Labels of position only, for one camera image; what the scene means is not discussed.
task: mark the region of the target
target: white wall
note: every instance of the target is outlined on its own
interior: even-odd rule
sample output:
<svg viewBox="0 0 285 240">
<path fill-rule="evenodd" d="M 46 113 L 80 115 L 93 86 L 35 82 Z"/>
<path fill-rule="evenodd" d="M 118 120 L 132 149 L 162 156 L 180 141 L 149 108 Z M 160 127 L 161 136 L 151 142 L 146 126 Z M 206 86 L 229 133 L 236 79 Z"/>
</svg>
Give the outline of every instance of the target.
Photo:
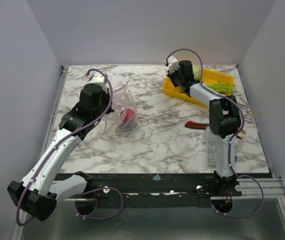
<svg viewBox="0 0 285 240">
<path fill-rule="evenodd" d="M 0 240 L 16 207 L 7 186 L 40 156 L 61 68 L 25 0 L 0 0 Z"/>
<path fill-rule="evenodd" d="M 285 185 L 285 0 L 277 0 L 239 68 L 269 166 Z"/>
<path fill-rule="evenodd" d="M 162 64 L 178 48 L 206 64 L 239 64 L 275 0 L 27 2 L 64 65 Z"/>
</svg>

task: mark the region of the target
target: green vegetable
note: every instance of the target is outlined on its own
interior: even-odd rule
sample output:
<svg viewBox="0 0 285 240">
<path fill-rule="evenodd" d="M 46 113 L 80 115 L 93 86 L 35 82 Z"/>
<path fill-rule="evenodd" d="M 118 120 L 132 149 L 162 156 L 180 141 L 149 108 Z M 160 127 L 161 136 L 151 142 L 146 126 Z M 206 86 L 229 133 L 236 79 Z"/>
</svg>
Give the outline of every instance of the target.
<svg viewBox="0 0 285 240">
<path fill-rule="evenodd" d="M 201 79 L 201 67 L 200 66 L 192 66 L 192 71 L 193 71 L 193 78 L 195 80 L 200 80 Z M 227 83 L 205 83 L 204 84 L 218 92 L 218 93 L 221 93 L 221 94 L 225 94 L 225 93 L 231 93 L 232 90 L 233 90 L 233 86 L 232 85 L 229 85 Z"/>
<path fill-rule="evenodd" d="M 195 80 L 200 80 L 201 79 L 201 67 L 200 66 L 192 66 L 192 71 L 193 71 L 193 78 Z"/>
<path fill-rule="evenodd" d="M 205 83 L 205 85 L 221 94 L 230 93 L 233 90 L 233 86 L 227 83 Z"/>
</svg>

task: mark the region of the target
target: black metal frame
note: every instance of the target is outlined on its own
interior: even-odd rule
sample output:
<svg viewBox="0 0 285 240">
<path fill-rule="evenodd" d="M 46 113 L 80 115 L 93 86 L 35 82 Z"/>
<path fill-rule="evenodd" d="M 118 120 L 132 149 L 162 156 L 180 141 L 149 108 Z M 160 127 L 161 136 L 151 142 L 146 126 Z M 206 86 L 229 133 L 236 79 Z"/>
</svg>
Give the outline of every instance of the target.
<svg viewBox="0 0 285 240">
<path fill-rule="evenodd" d="M 255 179 L 272 178 L 271 173 L 246 173 Z M 59 173 L 55 181 L 63 181 L 73 173 Z M 105 186 L 118 189 L 124 199 L 124 208 L 181 208 L 198 207 L 210 208 L 211 197 L 241 196 L 241 192 L 234 187 L 215 189 L 215 175 L 213 173 L 92 173 L 92 183 L 87 190 Z M 178 194 L 164 194 L 173 191 Z M 78 206 L 86 208 L 96 204 L 94 194 L 73 196 Z M 116 209 L 120 206 L 119 195 L 115 191 L 96 194 L 97 208 Z"/>
</svg>

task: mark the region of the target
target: metal bracket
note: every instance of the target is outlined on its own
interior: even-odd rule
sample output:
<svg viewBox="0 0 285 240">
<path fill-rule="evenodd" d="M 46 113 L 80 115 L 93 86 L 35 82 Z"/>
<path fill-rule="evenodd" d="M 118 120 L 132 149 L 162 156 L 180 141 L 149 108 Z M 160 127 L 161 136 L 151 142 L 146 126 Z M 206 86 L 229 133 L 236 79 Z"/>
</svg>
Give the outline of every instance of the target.
<svg viewBox="0 0 285 240">
<path fill-rule="evenodd" d="M 257 178 L 262 187 L 265 199 L 285 198 L 285 186 L 281 178 Z M 233 196 L 232 199 L 261 199 L 262 193 L 257 183 L 250 178 L 238 179 L 242 196 Z M 211 200 L 222 200 L 226 197 L 213 196 Z"/>
</svg>

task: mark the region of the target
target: red object in bag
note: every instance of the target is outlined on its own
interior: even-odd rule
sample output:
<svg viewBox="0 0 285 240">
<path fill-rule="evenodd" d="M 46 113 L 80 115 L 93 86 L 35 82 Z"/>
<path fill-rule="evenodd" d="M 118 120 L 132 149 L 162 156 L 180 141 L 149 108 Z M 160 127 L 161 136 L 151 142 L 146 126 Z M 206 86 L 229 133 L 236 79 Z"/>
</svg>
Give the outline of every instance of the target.
<svg viewBox="0 0 285 240">
<path fill-rule="evenodd" d="M 135 116 L 136 116 L 135 111 L 132 110 L 131 108 L 121 111 L 120 113 L 120 117 L 124 123 L 127 123 L 132 119 L 135 119 Z"/>
</svg>

